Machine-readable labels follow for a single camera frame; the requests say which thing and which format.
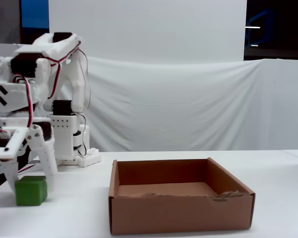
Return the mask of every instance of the white wall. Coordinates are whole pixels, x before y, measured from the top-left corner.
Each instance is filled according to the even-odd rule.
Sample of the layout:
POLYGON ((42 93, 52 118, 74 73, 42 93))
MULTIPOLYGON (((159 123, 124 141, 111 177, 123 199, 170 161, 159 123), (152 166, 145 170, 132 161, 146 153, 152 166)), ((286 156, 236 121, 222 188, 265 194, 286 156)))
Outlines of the white wall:
POLYGON ((50 0, 50 32, 87 55, 149 63, 241 61, 246 0, 50 0))

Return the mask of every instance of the green cube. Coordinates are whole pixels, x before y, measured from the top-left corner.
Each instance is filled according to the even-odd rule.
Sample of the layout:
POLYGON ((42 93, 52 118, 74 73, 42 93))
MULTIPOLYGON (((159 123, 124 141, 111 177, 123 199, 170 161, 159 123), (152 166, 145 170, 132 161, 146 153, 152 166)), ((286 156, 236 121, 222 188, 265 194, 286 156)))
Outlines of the green cube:
POLYGON ((45 176, 24 176, 15 183, 17 206, 40 206, 47 196, 45 176))

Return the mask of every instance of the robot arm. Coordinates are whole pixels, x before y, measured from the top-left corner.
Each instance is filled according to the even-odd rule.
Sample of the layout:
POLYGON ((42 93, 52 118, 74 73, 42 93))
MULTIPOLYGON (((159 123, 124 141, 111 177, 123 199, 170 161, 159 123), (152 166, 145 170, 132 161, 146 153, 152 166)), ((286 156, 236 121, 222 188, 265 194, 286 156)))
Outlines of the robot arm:
POLYGON ((89 127, 79 124, 85 95, 80 44, 76 34, 48 33, 17 49, 13 57, 0 58, 0 113, 8 116, 0 118, 0 164, 12 190, 24 144, 37 151, 50 188, 56 160, 82 167, 100 161, 98 150, 89 148, 89 127), (58 100, 65 80, 72 86, 71 101, 58 100), (34 118, 41 106, 53 114, 34 118), (29 119, 20 117, 28 112, 29 119))

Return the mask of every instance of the cardboard box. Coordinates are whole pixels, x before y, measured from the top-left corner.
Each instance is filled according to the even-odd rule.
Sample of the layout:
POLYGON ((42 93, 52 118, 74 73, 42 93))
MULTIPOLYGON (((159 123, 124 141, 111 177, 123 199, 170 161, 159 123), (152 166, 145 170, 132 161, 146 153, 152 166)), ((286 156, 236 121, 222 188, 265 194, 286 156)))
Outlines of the cardboard box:
POLYGON ((109 189, 114 235, 245 230, 255 193, 213 159, 114 161, 109 189))

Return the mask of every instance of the tabletop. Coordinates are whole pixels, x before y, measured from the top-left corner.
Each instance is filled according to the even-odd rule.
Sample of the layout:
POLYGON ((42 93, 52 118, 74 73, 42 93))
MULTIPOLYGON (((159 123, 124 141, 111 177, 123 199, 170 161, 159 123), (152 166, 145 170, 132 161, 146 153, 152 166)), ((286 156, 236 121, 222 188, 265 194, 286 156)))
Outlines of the tabletop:
MULTIPOLYGON (((298 156, 295 151, 102 153, 102 162, 87 168, 59 166, 55 191, 38 207, 17 207, 8 184, 0 186, 0 237, 111 237, 108 190, 113 160, 207 157, 212 157, 256 192, 253 224, 250 230, 121 237, 298 237, 298 156)), ((26 175, 43 175, 43 172, 31 172, 26 175)))

